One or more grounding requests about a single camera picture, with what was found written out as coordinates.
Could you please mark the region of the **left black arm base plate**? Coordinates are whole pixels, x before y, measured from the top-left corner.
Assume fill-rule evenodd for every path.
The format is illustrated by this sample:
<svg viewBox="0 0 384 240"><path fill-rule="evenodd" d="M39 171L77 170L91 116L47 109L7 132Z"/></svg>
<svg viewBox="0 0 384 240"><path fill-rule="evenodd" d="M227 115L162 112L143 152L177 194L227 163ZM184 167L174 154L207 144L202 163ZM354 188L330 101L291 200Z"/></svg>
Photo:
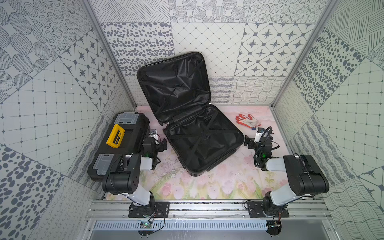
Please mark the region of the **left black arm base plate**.
<svg viewBox="0 0 384 240"><path fill-rule="evenodd" d="M129 218L167 218L169 216L170 202L153 202L146 206L136 206L131 204L129 207Z"/></svg>

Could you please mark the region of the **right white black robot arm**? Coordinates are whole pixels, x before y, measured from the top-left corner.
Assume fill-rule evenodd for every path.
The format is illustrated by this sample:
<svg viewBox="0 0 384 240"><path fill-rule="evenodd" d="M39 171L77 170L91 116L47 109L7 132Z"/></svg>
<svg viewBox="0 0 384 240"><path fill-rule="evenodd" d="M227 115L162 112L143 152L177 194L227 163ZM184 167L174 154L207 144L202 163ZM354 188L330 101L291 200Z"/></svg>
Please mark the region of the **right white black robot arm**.
<svg viewBox="0 0 384 240"><path fill-rule="evenodd" d="M289 203L303 197L315 197L327 193L329 181L311 155L285 155L273 157L272 137L255 138L245 136L244 146L255 151L254 165L265 172L283 172L288 182L263 197L262 209L267 217L281 213Z"/></svg>

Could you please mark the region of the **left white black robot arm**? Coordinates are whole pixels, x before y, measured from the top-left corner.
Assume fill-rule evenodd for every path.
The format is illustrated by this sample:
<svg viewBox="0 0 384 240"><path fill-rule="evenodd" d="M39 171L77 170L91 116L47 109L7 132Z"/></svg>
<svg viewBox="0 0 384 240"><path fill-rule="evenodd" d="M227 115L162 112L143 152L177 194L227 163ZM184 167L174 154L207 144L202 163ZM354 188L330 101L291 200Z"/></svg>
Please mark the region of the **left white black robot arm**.
<svg viewBox="0 0 384 240"><path fill-rule="evenodd" d="M129 199L132 202L131 217L155 217L158 214L155 197L141 185L140 173L154 170L161 163L158 153L167 149L166 139L159 141L148 137L137 153L123 154L111 163L102 181L103 190Z"/></svg>

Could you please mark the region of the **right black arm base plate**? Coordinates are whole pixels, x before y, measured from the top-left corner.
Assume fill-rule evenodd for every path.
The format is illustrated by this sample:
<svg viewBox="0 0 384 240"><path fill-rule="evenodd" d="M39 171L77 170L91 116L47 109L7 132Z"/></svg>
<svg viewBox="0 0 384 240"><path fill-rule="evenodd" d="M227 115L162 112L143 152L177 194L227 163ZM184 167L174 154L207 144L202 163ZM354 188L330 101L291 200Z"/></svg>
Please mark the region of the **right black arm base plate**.
<svg viewBox="0 0 384 240"><path fill-rule="evenodd" d="M264 204L260 201L246 201L244 202L244 207L248 211L250 218L288 218L290 216L287 206Z"/></svg>

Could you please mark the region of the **black hard-shell suitcase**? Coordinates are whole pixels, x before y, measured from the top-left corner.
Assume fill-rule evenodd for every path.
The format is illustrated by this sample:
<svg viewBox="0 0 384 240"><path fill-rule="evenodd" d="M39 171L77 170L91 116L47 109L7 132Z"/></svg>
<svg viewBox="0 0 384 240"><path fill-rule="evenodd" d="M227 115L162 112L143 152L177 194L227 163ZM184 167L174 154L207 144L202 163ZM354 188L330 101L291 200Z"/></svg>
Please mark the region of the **black hard-shell suitcase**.
<svg viewBox="0 0 384 240"><path fill-rule="evenodd" d="M204 56L190 52L141 67L139 85L183 168L208 172L244 143L239 128L211 103Z"/></svg>

